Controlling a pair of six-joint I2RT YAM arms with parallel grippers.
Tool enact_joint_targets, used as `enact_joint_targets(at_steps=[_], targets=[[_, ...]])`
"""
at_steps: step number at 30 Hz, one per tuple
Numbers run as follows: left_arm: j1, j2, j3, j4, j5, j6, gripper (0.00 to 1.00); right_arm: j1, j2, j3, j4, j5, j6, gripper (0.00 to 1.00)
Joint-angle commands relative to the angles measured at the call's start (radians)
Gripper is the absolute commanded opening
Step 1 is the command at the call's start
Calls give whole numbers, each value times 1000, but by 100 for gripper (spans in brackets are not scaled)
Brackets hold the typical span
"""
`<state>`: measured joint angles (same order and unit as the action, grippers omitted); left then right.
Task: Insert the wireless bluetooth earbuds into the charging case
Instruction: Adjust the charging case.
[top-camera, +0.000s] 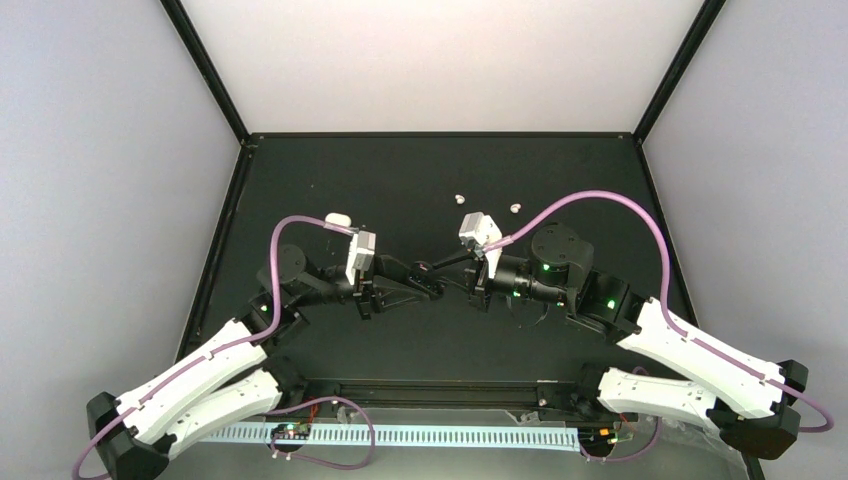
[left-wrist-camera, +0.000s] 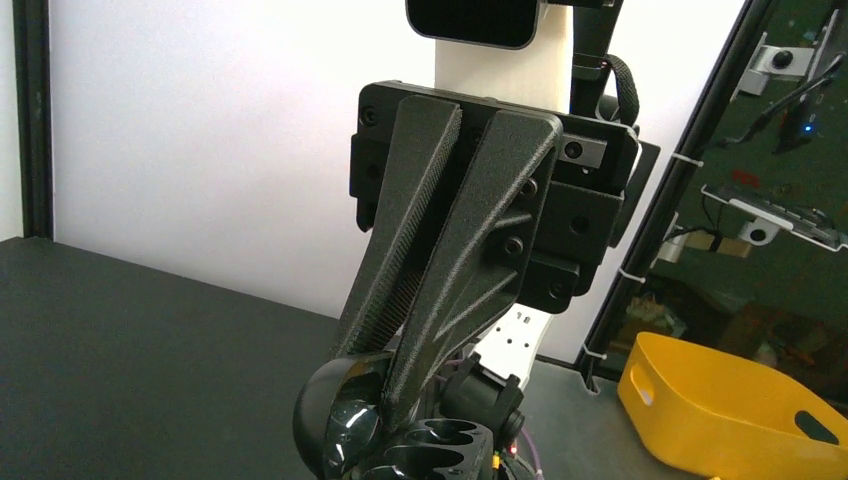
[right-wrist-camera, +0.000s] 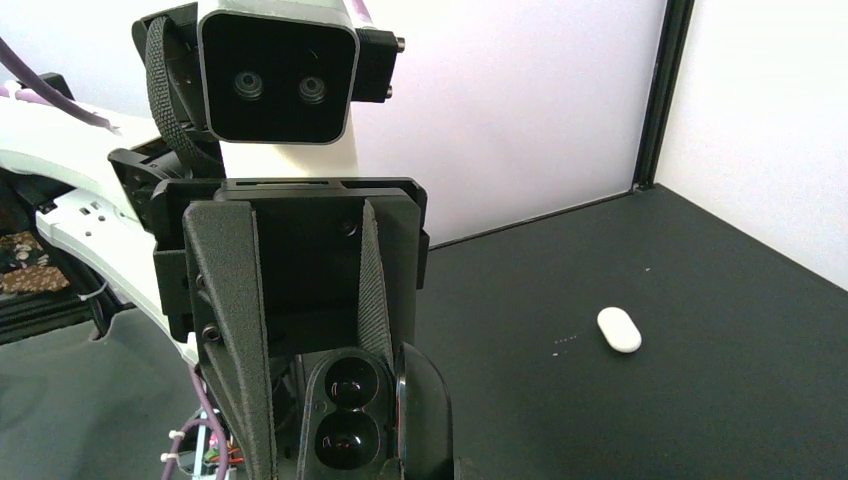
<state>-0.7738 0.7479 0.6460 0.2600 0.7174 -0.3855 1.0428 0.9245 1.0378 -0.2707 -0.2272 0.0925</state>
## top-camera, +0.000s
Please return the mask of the black earbud charging case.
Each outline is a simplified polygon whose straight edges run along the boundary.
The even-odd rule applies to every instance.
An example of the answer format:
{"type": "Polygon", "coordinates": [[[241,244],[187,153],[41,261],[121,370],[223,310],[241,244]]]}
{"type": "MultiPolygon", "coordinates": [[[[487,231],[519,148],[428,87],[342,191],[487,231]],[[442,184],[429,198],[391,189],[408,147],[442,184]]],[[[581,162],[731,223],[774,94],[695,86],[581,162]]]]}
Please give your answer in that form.
{"type": "Polygon", "coordinates": [[[408,281],[416,290],[426,294],[430,300],[440,299],[445,287],[434,274],[431,265],[415,262],[410,266],[408,281]]]}

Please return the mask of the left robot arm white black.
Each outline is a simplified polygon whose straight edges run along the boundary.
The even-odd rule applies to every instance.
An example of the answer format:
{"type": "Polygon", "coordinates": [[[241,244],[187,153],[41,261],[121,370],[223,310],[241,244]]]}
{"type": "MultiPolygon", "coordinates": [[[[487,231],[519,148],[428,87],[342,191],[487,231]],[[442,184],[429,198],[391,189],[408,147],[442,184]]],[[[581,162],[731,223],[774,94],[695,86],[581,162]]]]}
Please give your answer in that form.
{"type": "Polygon", "coordinates": [[[368,319],[409,303],[437,300],[444,284],[428,264],[366,249],[342,266],[318,268],[295,245],[276,249],[262,291],[244,313],[147,383],[86,406],[92,448],[108,479],[155,479],[189,447],[245,418],[316,409],[336,396],[307,398],[307,380],[283,346],[308,325],[301,310],[353,304],[368,319]]]}

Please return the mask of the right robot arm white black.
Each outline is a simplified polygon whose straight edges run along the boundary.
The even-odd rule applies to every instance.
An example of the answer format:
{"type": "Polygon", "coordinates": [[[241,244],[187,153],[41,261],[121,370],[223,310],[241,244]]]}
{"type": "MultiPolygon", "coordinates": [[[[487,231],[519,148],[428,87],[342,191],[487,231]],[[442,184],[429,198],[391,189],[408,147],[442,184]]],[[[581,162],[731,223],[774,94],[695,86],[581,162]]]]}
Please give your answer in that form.
{"type": "Polygon", "coordinates": [[[555,306],[609,343],[681,376],[673,380],[587,365],[581,383],[569,392],[578,416],[593,419],[605,410],[659,416],[698,427],[765,460],[779,458],[795,443],[800,415],[784,389],[804,391],[804,365],[760,360],[697,328],[680,334],[669,326],[672,317],[663,313],[658,299],[641,297],[628,283],[595,270],[593,246],[560,223],[537,230],[525,258],[487,251],[498,234],[489,216],[467,215],[459,232],[463,250],[430,270],[468,261],[465,289],[476,308],[487,310],[497,295],[555,306]]]}

